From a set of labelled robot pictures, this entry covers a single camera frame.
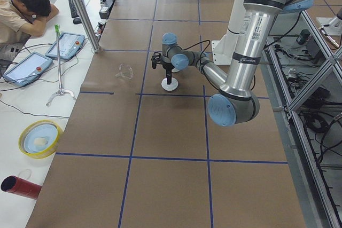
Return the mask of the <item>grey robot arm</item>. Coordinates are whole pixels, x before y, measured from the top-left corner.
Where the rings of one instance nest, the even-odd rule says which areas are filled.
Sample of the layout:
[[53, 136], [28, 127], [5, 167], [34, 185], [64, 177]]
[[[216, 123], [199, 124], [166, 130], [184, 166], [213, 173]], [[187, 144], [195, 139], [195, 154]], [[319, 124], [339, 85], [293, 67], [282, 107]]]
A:
[[208, 101], [212, 121], [227, 127], [255, 118], [260, 105], [250, 86], [272, 23], [281, 13], [293, 13], [310, 8], [314, 0], [244, 0], [245, 14], [227, 73], [203, 52], [183, 50], [174, 33], [162, 37], [162, 53], [153, 56], [152, 67], [161, 62], [167, 84], [172, 82], [172, 69], [195, 66], [218, 90]]

